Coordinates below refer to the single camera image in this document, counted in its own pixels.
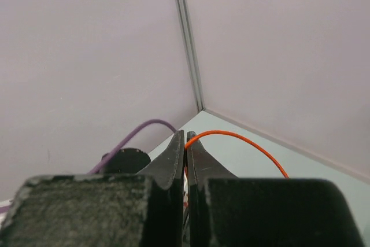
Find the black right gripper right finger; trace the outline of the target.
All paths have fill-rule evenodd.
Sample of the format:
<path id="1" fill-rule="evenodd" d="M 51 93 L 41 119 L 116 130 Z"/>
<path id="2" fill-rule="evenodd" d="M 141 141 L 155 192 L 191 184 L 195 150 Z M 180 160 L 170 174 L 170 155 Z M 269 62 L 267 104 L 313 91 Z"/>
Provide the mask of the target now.
<path id="1" fill-rule="evenodd" d="M 325 179 L 239 178 L 187 134 L 191 246 L 363 246 L 344 195 Z"/>

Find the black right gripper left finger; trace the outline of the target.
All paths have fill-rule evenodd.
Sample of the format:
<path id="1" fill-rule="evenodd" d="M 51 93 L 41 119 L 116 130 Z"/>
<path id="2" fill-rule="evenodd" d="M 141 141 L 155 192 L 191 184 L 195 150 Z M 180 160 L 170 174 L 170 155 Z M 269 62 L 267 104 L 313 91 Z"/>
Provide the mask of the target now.
<path id="1" fill-rule="evenodd" d="M 2 246 L 181 246 L 184 132 L 135 175 L 29 178 L 1 227 Z"/>

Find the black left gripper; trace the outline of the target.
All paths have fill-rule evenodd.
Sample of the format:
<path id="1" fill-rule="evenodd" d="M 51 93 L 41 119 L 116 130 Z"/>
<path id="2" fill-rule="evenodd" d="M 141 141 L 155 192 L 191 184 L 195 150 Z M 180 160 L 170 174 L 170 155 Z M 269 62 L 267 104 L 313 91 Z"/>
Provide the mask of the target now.
<path id="1" fill-rule="evenodd" d="M 120 149 L 102 168 L 102 174 L 137 174 L 151 163 L 145 152 L 135 148 Z"/>

